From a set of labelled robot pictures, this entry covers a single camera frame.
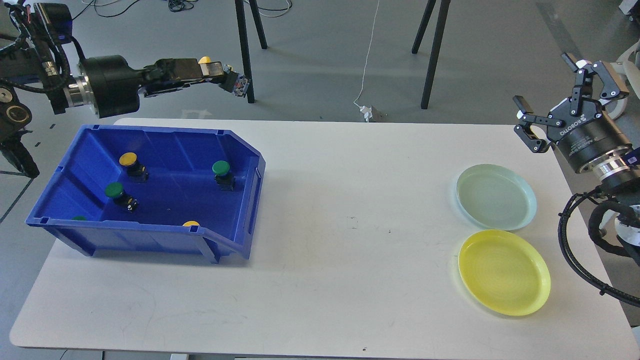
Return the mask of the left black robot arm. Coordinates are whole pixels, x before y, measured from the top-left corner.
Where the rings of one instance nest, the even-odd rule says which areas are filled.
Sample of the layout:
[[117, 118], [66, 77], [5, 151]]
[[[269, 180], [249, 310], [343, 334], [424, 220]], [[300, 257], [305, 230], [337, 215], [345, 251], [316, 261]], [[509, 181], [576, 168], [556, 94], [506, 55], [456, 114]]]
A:
[[40, 171], [22, 143], [33, 115], [17, 90], [46, 95], [55, 114], [89, 105], [100, 118], [138, 111], [140, 96], [195, 84], [217, 84], [245, 95], [247, 79], [219, 61], [164, 58], [134, 69], [121, 55], [85, 57], [65, 4], [16, 0], [3, 5], [18, 34], [1, 49], [1, 153], [25, 177], [34, 179]]

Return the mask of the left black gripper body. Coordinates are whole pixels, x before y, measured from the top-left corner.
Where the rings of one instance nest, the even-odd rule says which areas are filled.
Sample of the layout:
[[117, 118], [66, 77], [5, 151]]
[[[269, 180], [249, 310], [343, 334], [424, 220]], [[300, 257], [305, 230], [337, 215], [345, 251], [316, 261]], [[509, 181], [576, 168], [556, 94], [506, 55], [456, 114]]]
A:
[[137, 112], [138, 91], [162, 77], [155, 64], [133, 69], [121, 55], [85, 58], [80, 60], [80, 70], [91, 88], [91, 104], [99, 118]]

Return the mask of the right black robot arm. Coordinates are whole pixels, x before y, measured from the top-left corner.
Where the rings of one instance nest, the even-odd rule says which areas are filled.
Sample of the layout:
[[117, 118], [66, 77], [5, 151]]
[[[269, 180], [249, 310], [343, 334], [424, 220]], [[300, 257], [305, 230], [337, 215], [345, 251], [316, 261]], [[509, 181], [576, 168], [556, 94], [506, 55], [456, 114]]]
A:
[[575, 173], [592, 172], [598, 178], [598, 186], [573, 194], [558, 215], [558, 243], [567, 264], [602, 296], [637, 307], [637, 296], [605, 283], [580, 264], [567, 233], [574, 210], [582, 202], [594, 203], [587, 223], [592, 243], [639, 262], [639, 150], [606, 110], [607, 104], [624, 100], [629, 90], [609, 63], [578, 60], [567, 52], [561, 57], [574, 73], [571, 95], [545, 116], [535, 114], [523, 96], [515, 95], [519, 122], [514, 132], [531, 152], [545, 153], [553, 147]]

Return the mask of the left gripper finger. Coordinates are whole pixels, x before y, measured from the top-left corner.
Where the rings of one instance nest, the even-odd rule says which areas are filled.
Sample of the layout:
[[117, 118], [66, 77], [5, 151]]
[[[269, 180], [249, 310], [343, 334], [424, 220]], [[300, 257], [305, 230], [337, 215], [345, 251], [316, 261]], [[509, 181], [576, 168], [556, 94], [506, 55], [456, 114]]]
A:
[[203, 80], [201, 67], [195, 58], [163, 58], [154, 63], [161, 78], [167, 81]]
[[151, 98], [181, 91], [199, 82], [199, 80], [149, 80], [142, 84], [142, 95], [144, 98]]

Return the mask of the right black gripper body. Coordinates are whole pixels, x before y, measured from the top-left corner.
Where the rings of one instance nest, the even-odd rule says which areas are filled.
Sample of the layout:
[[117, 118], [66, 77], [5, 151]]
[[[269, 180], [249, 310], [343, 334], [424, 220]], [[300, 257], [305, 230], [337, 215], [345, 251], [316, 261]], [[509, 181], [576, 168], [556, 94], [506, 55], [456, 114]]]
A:
[[581, 109], [572, 112], [571, 98], [565, 98], [549, 114], [553, 121], [563, 121], [558, 128], [547, 130], [547, 139], [552, 141], [565, 157], [574, 173], [589, 171], [594, 161], [605, 155], [626, 155], [632, 143], [622, 130], [605, 113], [599, 101], [585, 99]]

